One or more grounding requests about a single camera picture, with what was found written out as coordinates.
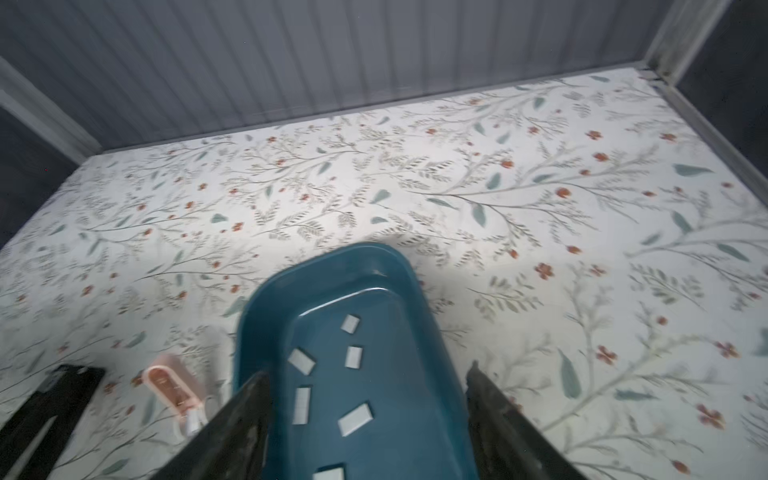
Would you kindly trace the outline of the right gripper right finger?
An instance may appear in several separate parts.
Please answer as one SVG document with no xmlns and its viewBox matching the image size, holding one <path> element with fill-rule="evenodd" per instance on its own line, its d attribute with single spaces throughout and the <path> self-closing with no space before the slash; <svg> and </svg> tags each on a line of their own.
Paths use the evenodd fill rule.
<svg viewBox="0 0 768 480">
<path fill-rule="evenodd" d="M 484 480 L 585 480 L 473 363 L 466 375 L 468 429 Z"/>
</svg>

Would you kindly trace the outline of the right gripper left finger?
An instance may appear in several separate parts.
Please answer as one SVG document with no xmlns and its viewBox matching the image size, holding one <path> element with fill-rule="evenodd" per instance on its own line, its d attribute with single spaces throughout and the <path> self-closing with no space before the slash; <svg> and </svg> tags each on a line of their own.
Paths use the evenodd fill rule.
<svg viewBox="0 0 768 480">
<path fill-rule="evenodd" d="M 259 371 L 154 477 L 260 479 L 266 463 L 271 413 L 269 375 Z"/>
</svg>

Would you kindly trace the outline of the pink mini stapler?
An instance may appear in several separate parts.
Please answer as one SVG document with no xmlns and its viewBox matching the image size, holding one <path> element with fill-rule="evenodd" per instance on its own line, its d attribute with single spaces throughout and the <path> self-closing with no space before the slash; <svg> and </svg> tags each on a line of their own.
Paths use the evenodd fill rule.
<svg viewBox="0 0 768 480">
<path fill-rule="evenodd" d="M 182 438 L 207 423 L 206 395 L 196 377 L 172 354 L 161 354 L 143 371 L 144 384 L 171 410 Z"/>
</svg>

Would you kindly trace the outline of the black stapler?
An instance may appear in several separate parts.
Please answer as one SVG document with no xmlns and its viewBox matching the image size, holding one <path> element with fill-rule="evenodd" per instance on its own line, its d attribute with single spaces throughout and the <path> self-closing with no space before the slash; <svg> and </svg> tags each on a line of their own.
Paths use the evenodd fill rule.
<svg viewBox="0 0 768 480">
<path fill-rule="evenodd" d="M 46 479 L 53 471 L 106 370 L 63 364 L 1 429 L 1 477 Z"/>
</svg>

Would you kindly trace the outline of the staple strip five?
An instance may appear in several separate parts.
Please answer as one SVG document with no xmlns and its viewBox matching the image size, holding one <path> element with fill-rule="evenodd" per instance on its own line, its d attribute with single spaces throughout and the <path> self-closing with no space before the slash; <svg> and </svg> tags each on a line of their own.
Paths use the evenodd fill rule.
<svg viewBox="0 0 768 480">
<path fill-rule="evenodd" d="M 309 422 L 311 387 L 299 387 L 295 391 L 293 425 L 306 425 Z"/>
</svg>

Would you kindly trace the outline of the staple strip three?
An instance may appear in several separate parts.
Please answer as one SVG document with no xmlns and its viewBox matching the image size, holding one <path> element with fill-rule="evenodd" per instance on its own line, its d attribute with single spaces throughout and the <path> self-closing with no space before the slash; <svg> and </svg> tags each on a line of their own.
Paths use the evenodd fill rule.
<svg viewBox="0 0 768 480">
<path fill-rule="evenodd" d="M 294 348 L 288 358 L 288 363 L 304 376 L 310 376 L 316 361 L 300 348 Z"/>
</svg>

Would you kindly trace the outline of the staple strip six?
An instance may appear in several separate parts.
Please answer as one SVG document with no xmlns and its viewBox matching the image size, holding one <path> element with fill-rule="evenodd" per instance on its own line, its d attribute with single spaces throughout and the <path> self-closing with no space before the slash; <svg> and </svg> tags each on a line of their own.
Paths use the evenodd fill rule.
<svg viewBox="0 0 768 480">
<path fill-rule="evenodd" d="M 345 480 L 345 469 L 343 466 L 322 468 L 313 473 L 312 480 Z"/>
</svg>

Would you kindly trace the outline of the staple strip four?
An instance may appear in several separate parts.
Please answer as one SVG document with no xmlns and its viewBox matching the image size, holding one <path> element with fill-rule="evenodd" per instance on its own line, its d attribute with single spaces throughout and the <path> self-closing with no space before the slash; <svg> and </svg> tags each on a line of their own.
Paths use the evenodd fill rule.
<svg viewBox="0 0 768 480">
<path fill-rule="evenodd" d="M 374 416 L 369 403 L 364 402 L 342 416 L 337 424 L 341 436 L 348 437 L 373 419 Z"/>
</svg>

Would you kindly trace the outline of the teal plastic tray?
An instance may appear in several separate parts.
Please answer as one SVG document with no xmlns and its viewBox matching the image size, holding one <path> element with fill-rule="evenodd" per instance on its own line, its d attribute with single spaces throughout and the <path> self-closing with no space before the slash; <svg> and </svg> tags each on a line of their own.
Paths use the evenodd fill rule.
<svg viewBox="0 0 768 480">
<path fill-rule="evenodd" d="M 408 260 L 357 243 L 244 307 L 233 379 L 269 377 L 267 479 L 473 479 L 464 393 Z"/>
</svg>

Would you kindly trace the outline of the staple strip two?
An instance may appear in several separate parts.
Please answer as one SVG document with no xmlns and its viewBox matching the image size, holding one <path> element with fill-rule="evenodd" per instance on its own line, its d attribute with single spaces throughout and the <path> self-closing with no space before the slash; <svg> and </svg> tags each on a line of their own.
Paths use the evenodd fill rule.
<svg viewBox="0 0 768 480">
<path fill-rule="evenodd" d="M 363 348 L 349 346 L 346 351 L 344 366 L 348 369 L 359 370 L 362 364 Z"/>
</svg>

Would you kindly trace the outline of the staple strip one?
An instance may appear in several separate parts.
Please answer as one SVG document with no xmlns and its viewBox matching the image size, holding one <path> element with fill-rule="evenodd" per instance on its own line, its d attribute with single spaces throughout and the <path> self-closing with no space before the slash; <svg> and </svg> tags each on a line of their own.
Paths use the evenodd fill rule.
<svg viewBox="0 0 768 480">
<path fill-rule="evenodd" d="M 360 318 L 356 315 L 348 314 L 341 325 L 341 330 L 353 335 L 360 324 Z"/>
</svg>

